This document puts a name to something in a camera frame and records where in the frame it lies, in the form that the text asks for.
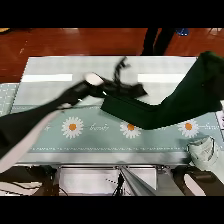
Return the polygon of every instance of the white stripe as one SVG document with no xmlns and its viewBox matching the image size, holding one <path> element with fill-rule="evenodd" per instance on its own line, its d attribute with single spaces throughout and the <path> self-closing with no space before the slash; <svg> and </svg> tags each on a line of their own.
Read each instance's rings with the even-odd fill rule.
<svg viewBox="0 0 224 224">
<path fill-rule="evenodd" d="M 185 74 L 138 74 L 138 82 L 179 83 Z"/>
<path fill-rule="evenodd" d="M 24 75 L 22 82 L 72 81 L 72 74 L 57 75 Z"/>
</svg>

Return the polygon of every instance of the red brown floor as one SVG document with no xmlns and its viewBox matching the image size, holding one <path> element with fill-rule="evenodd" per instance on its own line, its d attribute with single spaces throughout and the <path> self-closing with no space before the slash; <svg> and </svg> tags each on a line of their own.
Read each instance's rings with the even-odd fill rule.
<svg viewBox="0 0 224 224">
<path fill-rule="evenodd" d="M 0 35 L 0 82 L 19 82 L 29 56 L 140 55 L 147 28 L 32 28 Z M 166 55 L 224 56 L 224 29 L 190 28 L 174 35 Z"/>
</svg>

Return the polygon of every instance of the green garment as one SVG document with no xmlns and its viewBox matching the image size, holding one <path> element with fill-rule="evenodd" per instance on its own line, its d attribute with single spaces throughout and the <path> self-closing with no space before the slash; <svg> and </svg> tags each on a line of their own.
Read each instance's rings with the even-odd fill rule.
<svg viewBox="0 0 224 224">
<path fill-rule="evenodd" d="M 161 104 L 149 105 L 127 97 L 107 96 L 101 109 L 147 130 L 220 111 L 224 88 L 221 91 L 217 88 L 220 80 L 224 86 L 223 71 L 224 59 L 207 51 L 200 54 L 175 91 Z"/>
</svg>

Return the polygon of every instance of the white daisy print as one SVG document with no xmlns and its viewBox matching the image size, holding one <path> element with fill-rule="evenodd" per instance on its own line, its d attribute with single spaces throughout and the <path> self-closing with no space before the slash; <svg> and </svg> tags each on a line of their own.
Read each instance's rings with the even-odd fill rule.
<svg viewBox="0 0 224 224">
<path fill-rule="evenodd" d="M 125 121 L 121 122 L 120 127 L 120 131 L 123 132 L 123 135 L 125 135 L 126 138 L 135 138 L 136 136 L 139 136 L 141 134 L 142 130 L 141 128 L 129 124 Z"/>
<path fill-rule="evenodd" d="M 199 133 L 198 124 L 194 119 L 181 122 L 177 124 L 177 127 L 179 127 L 178 130 L 181 131 L 182 135 L 185 137 L 192 138 Z"/>
<path fill-rule="evenodd" d="M 61 131 L 64 132 L 63 135 L 65 135 L 66 138 L 70 137 L 71 139 L 82 134 L 83 126 L 83 121 L 78 117 L 69 117 L 63 122 Z"/>
</svg>

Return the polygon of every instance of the person's leg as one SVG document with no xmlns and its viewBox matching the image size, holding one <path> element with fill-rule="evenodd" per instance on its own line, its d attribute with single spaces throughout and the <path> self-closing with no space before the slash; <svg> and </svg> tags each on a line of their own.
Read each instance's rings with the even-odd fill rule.
<svg viewBox="0 0 224 224">
<path fill-rule="evenodd" d="M 158 28 L 148 28 L 145 34 L 145 40 L 143 45 L 143 51 L 141 56 L 152 56 L 153 55 L 153 44 L 156 39 Z"/>
<path fill-rule="evenodd" d="M 165 54 L 174 33 L 175 28 L 162 28 L 162 31 L 154 45 L 153 55 L 163 56 Z"/>
</svg>

